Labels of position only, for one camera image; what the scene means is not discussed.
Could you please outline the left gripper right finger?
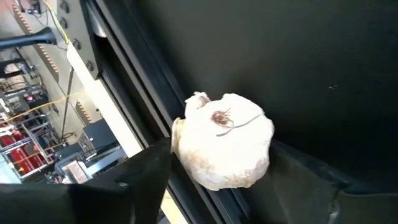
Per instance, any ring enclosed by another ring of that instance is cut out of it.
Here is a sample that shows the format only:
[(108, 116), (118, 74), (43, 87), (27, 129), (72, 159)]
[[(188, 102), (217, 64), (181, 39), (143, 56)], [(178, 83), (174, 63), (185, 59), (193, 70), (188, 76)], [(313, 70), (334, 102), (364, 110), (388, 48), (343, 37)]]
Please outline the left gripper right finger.
[(257, 224), (398, 224), (386, 191), (274, 141), (263, 178), (242, 191)]

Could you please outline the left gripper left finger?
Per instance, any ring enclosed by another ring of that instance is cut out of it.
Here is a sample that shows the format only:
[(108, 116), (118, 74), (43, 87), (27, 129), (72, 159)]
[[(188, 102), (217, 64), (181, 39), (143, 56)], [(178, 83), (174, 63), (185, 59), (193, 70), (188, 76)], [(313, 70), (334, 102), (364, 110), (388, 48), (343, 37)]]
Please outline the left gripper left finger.
[(0, 184), (0, 224), (156, 224), (170, 170), (163, 138), (83, 184)]

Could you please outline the white toy garlic bulb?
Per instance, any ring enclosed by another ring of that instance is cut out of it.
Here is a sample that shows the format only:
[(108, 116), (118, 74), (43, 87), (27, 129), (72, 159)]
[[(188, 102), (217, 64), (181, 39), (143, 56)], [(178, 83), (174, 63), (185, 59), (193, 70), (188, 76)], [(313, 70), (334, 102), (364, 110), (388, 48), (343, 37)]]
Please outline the white toy garlic bulb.
[(211, 100), (196, 91), (185, 100), (184, 118), (172, 125), (171, 151), (208, 190), (249, 188), (270, 166), (274, 124), (264, 110), (235, 93)]

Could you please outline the workbench with electronics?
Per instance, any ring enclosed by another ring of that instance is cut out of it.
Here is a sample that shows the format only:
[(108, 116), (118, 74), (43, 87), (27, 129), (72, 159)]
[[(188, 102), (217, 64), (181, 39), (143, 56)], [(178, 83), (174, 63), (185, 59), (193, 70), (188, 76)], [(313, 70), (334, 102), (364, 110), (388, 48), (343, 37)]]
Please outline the workbench with electronics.
[(82, 184), (116, 165), (125, 157), (121, 146), (113, 147), (101, 154), (94, 153), (88, 157), (83, 152), (76, 152), (60, 159), (54, 168), (59, 175), (67, 179), (63, 181), (64, 184)]

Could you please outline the dark equipment box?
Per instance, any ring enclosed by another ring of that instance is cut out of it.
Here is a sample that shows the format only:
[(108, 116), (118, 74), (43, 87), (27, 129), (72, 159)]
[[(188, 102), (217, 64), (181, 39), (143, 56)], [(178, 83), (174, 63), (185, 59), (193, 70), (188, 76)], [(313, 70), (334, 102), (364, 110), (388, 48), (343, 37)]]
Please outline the dark equipment box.
[(101, 154), (119, 145), (118, 140), (104, 119), (85, 126), (78, 143), (85, 157)]

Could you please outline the shelf with red bins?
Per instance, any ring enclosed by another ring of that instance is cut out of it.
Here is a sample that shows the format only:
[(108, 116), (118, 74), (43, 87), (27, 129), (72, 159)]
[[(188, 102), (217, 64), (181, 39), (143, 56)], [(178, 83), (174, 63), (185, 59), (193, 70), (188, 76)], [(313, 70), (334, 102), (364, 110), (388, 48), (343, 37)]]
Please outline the shelf with red bins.
[(0, 116), (0, 156), (19, 180), (53, 165), (55, 150), (62, 145), (46, 114), (12, 121)]

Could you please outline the grey corner bracket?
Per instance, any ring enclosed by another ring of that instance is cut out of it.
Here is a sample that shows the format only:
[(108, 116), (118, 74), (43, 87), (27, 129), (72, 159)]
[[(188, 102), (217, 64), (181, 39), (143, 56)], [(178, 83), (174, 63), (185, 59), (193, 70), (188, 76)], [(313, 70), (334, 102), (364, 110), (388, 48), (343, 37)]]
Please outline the grey corner bracket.
[(58, 0), (58, 17), (83, 64), (96, 80), (100, 74), (95, 33), (87, 0)]

